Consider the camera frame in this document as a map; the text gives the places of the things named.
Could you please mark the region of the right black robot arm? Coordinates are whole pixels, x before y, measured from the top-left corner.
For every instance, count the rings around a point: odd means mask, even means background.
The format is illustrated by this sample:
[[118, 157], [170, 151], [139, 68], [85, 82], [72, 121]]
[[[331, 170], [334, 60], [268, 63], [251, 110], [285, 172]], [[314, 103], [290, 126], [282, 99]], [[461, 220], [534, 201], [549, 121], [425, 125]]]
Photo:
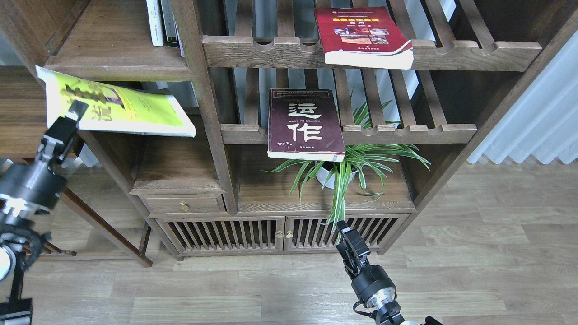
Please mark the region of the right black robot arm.
[[341, 235], [336, 247], [359, 299], [353, 310], [374, 319], [377, 325], [414, 325], [414, 321], [406, 321], [401, 315], [401, 307], [396, 302], [396, 286], [383, 267], [368, 261], [370, 249], [361, 235], [344, 221], [337, 222], [336, 227]]

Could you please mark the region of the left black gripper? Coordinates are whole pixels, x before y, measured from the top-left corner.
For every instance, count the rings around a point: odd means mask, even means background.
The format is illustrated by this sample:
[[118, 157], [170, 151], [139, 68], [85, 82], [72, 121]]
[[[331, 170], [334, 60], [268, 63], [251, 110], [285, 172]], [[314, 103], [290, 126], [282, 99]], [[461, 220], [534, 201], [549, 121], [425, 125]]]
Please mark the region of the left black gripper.
[[48, 214], [57, 204], [68, 181], [53, 171], [74, 143], [78, 123], [88, 104], [75, 100], [43, 136], [31, 164], [13, 164], [1, 177], [2, 222], [23, 222], [34, 214]]

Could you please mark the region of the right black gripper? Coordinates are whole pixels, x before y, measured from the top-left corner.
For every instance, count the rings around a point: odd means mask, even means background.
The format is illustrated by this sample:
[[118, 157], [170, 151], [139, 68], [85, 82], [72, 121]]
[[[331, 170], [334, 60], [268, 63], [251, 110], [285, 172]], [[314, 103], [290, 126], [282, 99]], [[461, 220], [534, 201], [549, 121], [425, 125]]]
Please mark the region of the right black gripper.
[[397, 309], [396, 286], [383, 267], [367, 261], [370, 249], [357, 230], [345, 221], [336, 223], [340, 240], [336, 248], [343, 259], [345, 271], [352, 280], [352, 288], [359, 299], [353, 306]]

